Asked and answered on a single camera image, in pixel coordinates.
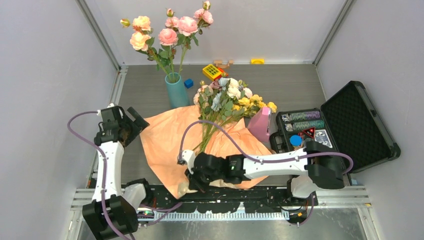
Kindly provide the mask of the peach wrapping paper sheet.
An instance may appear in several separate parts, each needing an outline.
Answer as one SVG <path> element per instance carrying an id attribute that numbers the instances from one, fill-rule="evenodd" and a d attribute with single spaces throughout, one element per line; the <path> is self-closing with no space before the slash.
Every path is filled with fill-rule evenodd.
<path id="1" fill-rule="evenodd" d="M 149 122 L 140 134 L 146 161 L 161 183 L 176 198 L 194 193 L 189 188 L 189 180 L 185 175 L 187 167 L 177 164 L 181 139 L 189 124 L 199 120 L 197 106 L 175 108 L 146 119 Z M 245 127 L 245 121 L 239 120 L 224 126 L 225 131 L 235 140 L 241 149 L 250 155 L 270 155 L 269 149 L 257 140 Z M 203 138 L 202 125 L 196 124 L 188 131 L 183 150 L 192 150 Z M 221 132 L 215 132 L 209 141 L 205 153 L 225 158 L 240 154 L 240 151 Z M 213 187 L 229 187 L 233 189 L 249 189 L 268 176 L 243 181 L 240 184 L 225 183 L 222 179 L 211 182 Z"/>

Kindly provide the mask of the teal ceramic vase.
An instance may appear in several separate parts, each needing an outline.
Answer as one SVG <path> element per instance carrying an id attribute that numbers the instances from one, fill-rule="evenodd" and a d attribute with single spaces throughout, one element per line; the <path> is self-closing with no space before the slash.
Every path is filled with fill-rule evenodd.
<path id="1" fill-rule="evenodd" d="M 165 77 L 169 104 L 172 109 L 190 105 L 188 93 L 180 74 L 172 72 Z"/>

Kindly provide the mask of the paper flower bouquet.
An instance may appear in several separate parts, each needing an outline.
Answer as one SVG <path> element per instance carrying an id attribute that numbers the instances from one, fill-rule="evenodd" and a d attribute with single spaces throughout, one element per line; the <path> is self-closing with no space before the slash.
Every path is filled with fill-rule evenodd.
<path id="1" fill-rule="evenodd" d="M 251 99 L 252 91 L 243 80 L 222 77 L 202 85 L 193 97 L 198 107 L 199 120 L 214 122 L 224 127 L 244 117 L 252 117 L 259 108 Z"/>

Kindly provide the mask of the yellow rose stems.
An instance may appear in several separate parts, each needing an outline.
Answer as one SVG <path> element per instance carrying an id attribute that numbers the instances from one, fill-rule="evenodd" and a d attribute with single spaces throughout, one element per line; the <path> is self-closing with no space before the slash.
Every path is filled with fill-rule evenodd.
<path id="1" fill-rule="evenodd" d="M 241 114 L 244 117 L 253 117 L 259 110 L 268 107 L 271 113 L 276 113 L 278 110 L 274 102 L 264 102 L 263 98 L 257 94 L 252 95 L 250 98 L 244 96 L 238 99 L 232 106 L 232 110 Z"/>

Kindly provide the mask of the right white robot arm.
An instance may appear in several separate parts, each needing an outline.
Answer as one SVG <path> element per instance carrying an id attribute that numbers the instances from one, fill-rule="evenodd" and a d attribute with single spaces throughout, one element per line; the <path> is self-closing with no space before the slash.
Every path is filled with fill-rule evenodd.
<path id="1" fill-rule="evenodd" d="M 292 176 L 287 182 L 285 198 L 291 205 L 299 205 L 318 189 L 344 188 L 346 158 L 347 155 L 333 148 L 309 140 L 301 149 L 271 155 L 235 154 L 223 158 L 183 150 L 178 163 L 187 166 L 189 189 L 197 191 L 204 191 L 216 180 L 238 185 L 267 176 Z"/>

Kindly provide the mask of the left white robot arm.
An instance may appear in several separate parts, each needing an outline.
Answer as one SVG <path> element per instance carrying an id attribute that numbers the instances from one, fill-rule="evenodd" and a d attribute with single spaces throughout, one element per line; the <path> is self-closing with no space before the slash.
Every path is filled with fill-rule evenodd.
<path id="1" fill-rule="evenodd" d="M 98 110 L 102 118 L 91 143 L 98 152 L 99 171 L 91 202 L 82 207 L 82 216 L 97 240 L 126 237 L 139 226 L 137 209 L 153 202 L 145 179 L 122 187 L 122 158 L 127 147 L 150 124 L 132 107 L 124 110 L 111 103 Z"/>

